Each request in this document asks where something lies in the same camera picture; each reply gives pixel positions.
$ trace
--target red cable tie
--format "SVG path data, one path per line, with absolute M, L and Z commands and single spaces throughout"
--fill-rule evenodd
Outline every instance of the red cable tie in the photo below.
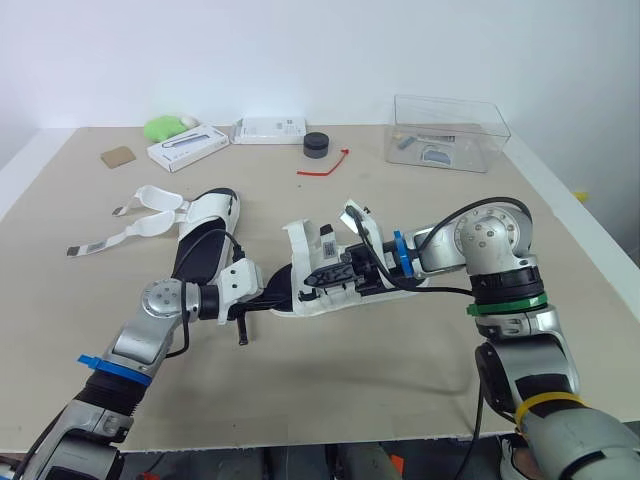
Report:
M 298 175 L 308 175 L 311 177 L 326 177 L 327 175 L 331 175 L 333 171 L 340 166 L 340 164 L 347 157 L 347 155 L 349 155 L 348 148 L 343 148 L 340 151 L 342 152 L 342 157 L 340 157 L 340 160 L 338 160 L 338 163 L 336 163 L 328 172 L 305 172 L 303 170 L 298 170 L 296 173 Z

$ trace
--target black wire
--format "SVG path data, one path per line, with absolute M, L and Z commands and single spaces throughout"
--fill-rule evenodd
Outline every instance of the black wire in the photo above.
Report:
M 505 420 L 508 420 L 511 423 L 516 423 L 516 419 L 513 418 L 513 415 L 509 415 L 508 413 L 504 413 L 504 412 L 496 412 L 496 413 L 500 415 L 502 418 L 504 418 Z
M 156 468 L 158 465 L 160 465 L 160 462 L 164 459 L 164 456 L 167 454 L 167 452 L 163 452 L 160 454 L 160 456 L 158 458 L 156 458 L 156 461 L 153 462 L 151 464 L 151 466 L 149 468 L 147 468 L 143 473 L 152 473 L 153 469 Z
M 189 312 L 187 312 L 187 282 L 182 282 L 180 286 L 180 309 L 182 311 L 182 333 L 184 337 L 184 345 L 180 350 L 167 353 L 165 358 L 173 358 L 182 355 L 189 350 Z
M 195 242 L 193 242 L 193 245 L 191 245 L 187 249 L 185 254 L 182 256 L 182 258 L 178 262 L 178 265 L 176 265 L 175 268 L 173 269 L 174 275 L 177 274 L 180 271 L 180 269 L 184 266 L 184 263 L 187 261 L 187 258 L 189 258 L 189 255 L 191 255 L 191 253 L 193 253 L 195 248 L 198 245 L 200 245 L 206 238 L 208 238 L 209 236 L 213 235 L 214 233 L 223 233 L 224 235 L 226 235 L 229 238 L 229 240 L 231 240 L 231 243 L 233 243 L 233 246 L 235 248 L 242 250 L 242 245 L 240 245 L 238 243 L 238 241 L 235 239 L 235 237 L 233 235 L 231 235 L 229 232 L 227 232 L 226 230 L 223 230 L 222 228 L 215 228 L 213 230 L 209 230 L 209 231 L 203 233 L 202 235 L 200 235 L 197 238 L 197 240 Z
M 360 214 L 358 211 L 352 206 L 348 206 L 345 209 L 346 213 L 353 218 L 356 223 L 356 228 L 358 229 L 358 235 L 362 240 L 362 243 L 367 248 L 369 255 L 373 258 L 373 261 L 382 273 L 382 276 L 387 279 L 387 281 L 393 285 L 394 287 L 400 290 L 406 290 L 408 292 L 419 292 L 419 293 L 430 293 L 430 292 L 446 292 L 446 293 L 459 293 L 462 295 L 470 295 L 473 296 L 471 290 L 465 290 L 464 288 L 455 288 L 455 287 L 415 287 L 413 285 L 406 285 L 398 282 L 395 278 L 391 276 L 387 267 L 382 263 L 382 260 L 378 257 L 378 254 L 373 249 L 373 245 L 369 241 L 366 232 L 364 231 L 364 227 L 362 226 L 362 220 L 360 219 Z
M 38 438 L 33 443 L 33 445 L 31 445 L 31 448 L 25 454 L 24 458 L 22 459 L 22 461 L 20 462 L 20 464 L 16 468 L 15 473 L 13 474 L 13 479 L 14 480 L 19 480 L 19 478 L 22 475 L 24 475 L 24 471 L 27 469 L 27 465 L 29 464 L 29 462 L 31 461 L 33 456 L 35 455 L 36 450 L 38 450 L 38 447 L 40 447 L 40 445 L 42 445 L 42 442 L 47 437 L 47 435 L 49 435 L 49 433 L 51 433 L 51 430 L 53 430 L 53 427 L 55 426 L 56 422 L 60 418 L 60 415 L 62 415 L 62 412 L 64 412 L 64 408 L 62 410 L 60 410 L 60 413 L 58 413 L 58 415 L 56 415 L 56 417 L 53 420 L 51 420 L 51 423 L 49 423 L 49 425 L 47 425 L 47 427 L 42 431 L 40 436 L 38 436 Z
M 447 215 L 443 220 L 438 222 L 436 224 L 436 226 L 433 227 L 431 229 L 431 231 L 427 234 L 427 236 L 424 238 L 422 243 L 420 243 L 420 245 L 418 245 L 418 248 L 416 248 L 416 253 L 420 254 L 427 247 L 427 245 L 433 239 L 433 237 L 436 235 L 436 233 L 438 233 L 438 231 L 442 227 L 447 225 L 449 222 L 452 222 L 457 217 L 459 217 L 460 215 L 462 215 L 465 212 L 468 212 L 469 210 L 471 210 L 473 208 L 477 208 L 477 207 L 480 207 L 481 205 L 486 205 L 488 203 L 510 203 L 510 204 L 515 205 L 516 207 L 518 207 L 520 210 L 522 210 L 522 213 L 524 213 L 527 217 L 529 217 L 529 220 L 533 221 L 533 219 L 531 218 L 531 212 L 529 211 L 529 208 L 527 208 L 527 206 L 523 202 L 521 202 L 520 200 L 518 200 L 516 198 L 511 198 L 511 197 L 489 197 L 489 198 L 483 198 L 482 200 L 478 200 L 476 202 L 470 203 L 469 205 L 467 205 L 465 207 L 459 208 L 458 210 L 453 212 L 451 215 Z
M 20 460 L 17 458 L 9 458 L 4 455 L 0 455 L 0 463 L 4 463 L 5 465 L 9 465 L 10 468 L 15 470 L 20 465 Z
M 469 444 L 469 448 L 467 449 L 467 453 L 464 455 L 464 459 L 458 468 L 458 472 L 456 476 L 453 477 L 453 480 L 459 480 L 461 478 L 462 472 L 469 463 L 469 459 L 471 458 L 471 452 L 473 451 L 473 447 L 476 446 L 478 442 L 478 438 L 480 438 L 480 428 L 482 427 L 482 406 L 484 405 L 484 395 L 482 394 L 482 384 L 478 388 L 478 409 L 476 410 L 476 425 L 473 427 L 473 437 L 471 437 L 471 443 Z
M 229 238 L 229 240 L 231 240 L 231 243 L 233 243 L 234 250 L 235 249 L 242 250 L 242 245 L 240 245 L 240 243 L 238 243 L 238 241 L 235 239 L 235 237 L 233 235 L 231 235 L 229 232 L 227 232 L 226 230 L 223 230 L 221 228 L 215 228 L 213 230 L 209 230 L 209 231 L 203 233 L 202 235 L 200 235 L 196 239 L 196 241 L 193 242 L 193 244 L 187 249 L 185 254 L 182 256 L 182 258 L 180 259 L 178 264 L 173 269 L 174 275 L 176 275 L 180 271 L 180 269 L 184 266 L 184 263 L 187 261 L 187 258 L 189 258 L 189 255 L 191 255 L 193 253 L 193 251 L 196 249 L 196 247 L 198 245 L 200 245 L 206 238 L 208 238 L 209 236 L 213 235 L 214 233 L 222 233 L 222 234 L 224 234 L 225 236 L 227 236 Z M 177 357 L 178 355 L 182 355 L 184 352 L 186 352 L 189 349 L 189 343 L 190 343 L 190 338 L 189 338 L 189 312 L 187 312 L 186 306 L 185 306 L 185 301 L 186 301 L 186 283 L 185 282 L 182 282 L 181 298 L 182 298 L 182 332 L 183 332 L 183 337 L 184 337 L 184 345 L 182 346 L 182 348 L 180 350 L 176 350 L 175 352 L 167 353 L 165 358 Z

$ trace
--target clear plastic box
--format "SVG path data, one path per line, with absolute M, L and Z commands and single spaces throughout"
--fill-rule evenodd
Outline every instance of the clear plastic box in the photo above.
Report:
M 491 103 L 396 95 L 387 161 L 486 172 L 511 133 Z

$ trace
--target blue band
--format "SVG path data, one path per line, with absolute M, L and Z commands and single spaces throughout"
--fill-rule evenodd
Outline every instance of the blue band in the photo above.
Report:
M 404 238 L 402 238 L 402 234 L 399 230 L 393 232 L 393 237 L 396 241 L 396 248 L 398 249 L 398 257 L 400 257 L 402 272 L 407 278 L 413 277 L 413 267 L 411 266 L 411 260 L 409 259 L 407 244 L 404 242 Z
M 130 368 L 107 362 L 105 360 L 102 360 L 100 357 L 80 355 L 78 361 L 80 363 L 84 363 L 86 366 L 93 370 L 101 370 L 103 372 L 112 373 L 114 375 L 118 375 L 119 377 L 126 378 L 127 380 L 141 383 L 145 387 L 151 385 L 151 377 L 148 377 L 147 375 L 144 375 L 140 372 L 136 372 L 135 370 L 131 370 Z

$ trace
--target small white box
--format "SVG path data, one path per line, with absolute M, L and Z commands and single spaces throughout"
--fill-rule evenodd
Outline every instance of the small white box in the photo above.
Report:
M 175 172 L 229 145 L 229 137 L 209 125 L 199 125 L 147 148 L 152 160 Z
M 240 145 L 302 145 L 307 126 L 302 117 L 241 118 L 233 126 L 231 143 Z

